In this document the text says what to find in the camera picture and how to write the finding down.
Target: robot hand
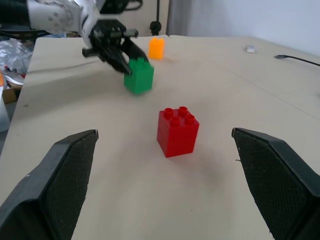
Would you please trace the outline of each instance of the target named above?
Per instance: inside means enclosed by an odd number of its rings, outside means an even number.
[[[128,8],[129,3],[138,6]],[[30,26],[52,34],[76,32],[88,47],[82,50],[84,57],[98,56],[116,71],[130,75],[122,53],[130,59],[148,58],[130,40],[138,31],[127,30],[117,16],[142,4],[143,0],[1,0],[0,24]]]

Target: orange lego brick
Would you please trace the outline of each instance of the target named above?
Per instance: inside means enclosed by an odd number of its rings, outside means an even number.
[[[152,38],[149,44],[149,58],[161,60],[164,57],[165,40],[163,38]]]

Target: plastic bag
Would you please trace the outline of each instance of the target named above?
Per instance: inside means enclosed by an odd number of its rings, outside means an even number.
[[[8,66],[18,74],[26,74],[32,57],[33,49],[26,47],[21,41],[9,39],[0,41],[0,68]]]

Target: white table surface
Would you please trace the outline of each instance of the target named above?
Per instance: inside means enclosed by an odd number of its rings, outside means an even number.
[[[320,58],[255,38],[165,40],[152,90],[135,96],[123,75],[82,57],[81,39],[39,39],[0,158],[0,204],[54,142],[98,129],[72,239],[272,240],[231,131],[281,138],[320,173],[320,67],[273,56]],[[149,41],[136,40],[145,51]],[[179,106],[200,128],[194,153],[167,159],[158,113]]]

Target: lego brick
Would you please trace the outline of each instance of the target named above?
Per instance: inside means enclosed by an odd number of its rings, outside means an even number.
[[[159,128],[157,131],[156,140],[158,141],[166,158],[190,154],[194,151],[196,143],[196,138],[185,138],[176,141],[170,140],[170,142],[167,142]]]
[[[138,60],[130,59],[129,67],[132,70],[131,75],[124,75],[124,85],[134,94],[142,94],[151,90],[154,67],[146,62],[142,57]]]
[[[159,113],[158,128],[167,142],[196,138],[199,122],[185,106],[166,108]]]
[[[149,43],[149,58],[161,60],[164,57],[165,40],[163,38],[152,38]]]

